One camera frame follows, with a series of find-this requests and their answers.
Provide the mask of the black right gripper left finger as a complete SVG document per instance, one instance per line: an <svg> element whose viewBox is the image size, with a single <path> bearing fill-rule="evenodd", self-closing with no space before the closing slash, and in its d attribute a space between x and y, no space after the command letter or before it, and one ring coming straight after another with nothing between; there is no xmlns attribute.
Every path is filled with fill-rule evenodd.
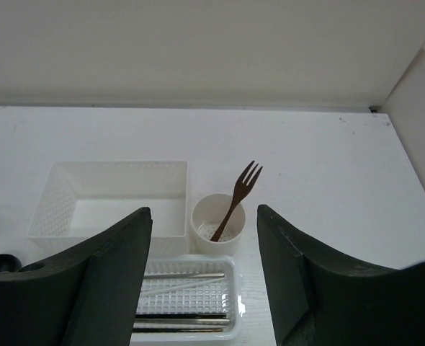
<svg viewBox="0 0 425 346"><path fill-rule="evenodd" d="M0 272L0 345L129 345L148 259L139 208L62 252Z"/></svg>

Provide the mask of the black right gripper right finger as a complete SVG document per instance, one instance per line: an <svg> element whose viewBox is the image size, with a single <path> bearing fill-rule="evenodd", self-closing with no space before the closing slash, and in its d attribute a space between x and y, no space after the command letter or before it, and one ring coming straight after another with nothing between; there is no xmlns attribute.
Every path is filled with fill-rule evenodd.
<svg viewBox="0 0 425 346"><path fill-rule="evenodd" d="M256 227L278 345L425 345L425 262L365 262L267 205Z"/></svg>

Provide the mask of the black chopstick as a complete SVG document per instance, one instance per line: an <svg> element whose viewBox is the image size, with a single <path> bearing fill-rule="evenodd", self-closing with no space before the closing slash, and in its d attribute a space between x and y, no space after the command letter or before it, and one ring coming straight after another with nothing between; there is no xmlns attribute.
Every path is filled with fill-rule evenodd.
<svg viewBox="0 0 425 346"><path fill-rule="evenodd" d="M194 332L223 332L223 328L184 328L184 327L133 327L134 333L194 333Z"/></svg>

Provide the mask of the black spoon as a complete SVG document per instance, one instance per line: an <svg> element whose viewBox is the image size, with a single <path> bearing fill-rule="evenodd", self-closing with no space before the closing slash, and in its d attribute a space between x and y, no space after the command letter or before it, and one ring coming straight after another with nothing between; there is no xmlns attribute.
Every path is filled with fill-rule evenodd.
<svg viewBox="0 0 425 346"><path fill-rule="evenodd" d="M12 254L0 254L0 272L16 272L22 268L21 261Z"/></svg>

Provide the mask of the brown wooden fork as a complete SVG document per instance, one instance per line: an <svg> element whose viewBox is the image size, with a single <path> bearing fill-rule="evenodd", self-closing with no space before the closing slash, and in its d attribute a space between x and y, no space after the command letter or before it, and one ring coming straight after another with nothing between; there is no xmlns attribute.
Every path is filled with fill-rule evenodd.
<svg viewBox="0 0 425 346"><path fill-rule="evenodd" d="M234 210L238 204L246 198L249 193L253 190L256 181L258 180L263 166L259 163L256 163L254 160L249 163L249 165L242 171L233 188L233 195L231 199L230 207L225 214L223 220L219 224L219 227L216 229L215 233L210 238L210 241L219 242L225 227L227 226L230 217L232 216Z"/></svg>

